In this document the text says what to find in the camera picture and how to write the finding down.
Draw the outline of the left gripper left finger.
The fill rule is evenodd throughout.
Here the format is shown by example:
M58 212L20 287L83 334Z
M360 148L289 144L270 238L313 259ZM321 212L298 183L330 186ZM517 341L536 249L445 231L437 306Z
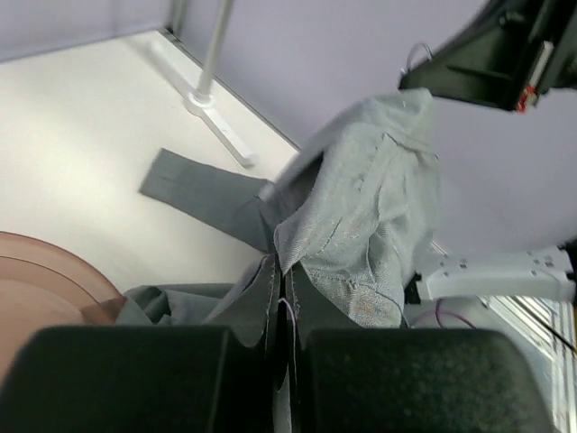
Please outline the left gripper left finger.
M48 327L1 388L4 432L270 432L281 272L202 325Z

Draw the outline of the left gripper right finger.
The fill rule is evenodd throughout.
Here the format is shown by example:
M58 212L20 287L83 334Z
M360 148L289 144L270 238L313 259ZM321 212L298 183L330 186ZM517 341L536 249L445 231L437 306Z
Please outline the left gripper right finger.
M551 432L516 345L488 329L364 328L286 277L296 432Z

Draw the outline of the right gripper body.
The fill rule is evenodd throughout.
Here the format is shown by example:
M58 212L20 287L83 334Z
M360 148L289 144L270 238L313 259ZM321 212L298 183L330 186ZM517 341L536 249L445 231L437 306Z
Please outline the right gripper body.
M522 87L515 110L536 106L550 89L576 89L576 3L537 1L527 37L528 58L523 61Z

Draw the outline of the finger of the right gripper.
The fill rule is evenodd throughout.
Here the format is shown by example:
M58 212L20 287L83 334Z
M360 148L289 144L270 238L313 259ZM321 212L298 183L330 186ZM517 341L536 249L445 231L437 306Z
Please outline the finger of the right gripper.
M399 80L400 89L426 88L435 97L516 111L522 87L528 33L495 28L456 50L415 66Z
M523 7L519 0L490 0L479 9L476 15L449 40L434 51L434 57L456 50L468 41L480 38L484 33L501 28L508 21L508 16L516 14Z

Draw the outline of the hanger with metal hook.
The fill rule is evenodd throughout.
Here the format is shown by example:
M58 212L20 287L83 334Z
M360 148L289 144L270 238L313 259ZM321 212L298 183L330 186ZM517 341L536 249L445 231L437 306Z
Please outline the hanger with metal hook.
M407 75L415 66L432 58L433 52L429 45L424 41L416 42L408 52L405 67L400 71L401 75Z

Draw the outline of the grey shirt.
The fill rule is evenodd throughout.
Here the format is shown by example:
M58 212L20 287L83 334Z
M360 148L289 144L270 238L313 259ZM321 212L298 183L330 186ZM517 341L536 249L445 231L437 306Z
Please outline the grey shirt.
M258 250L233 285L141 286L122 325L200 325L279 291L301 266L313 288L364 327L396 327L404 289L439 215L439 161L423 88L368 97L322 128L276 180L161 150L141 193Z

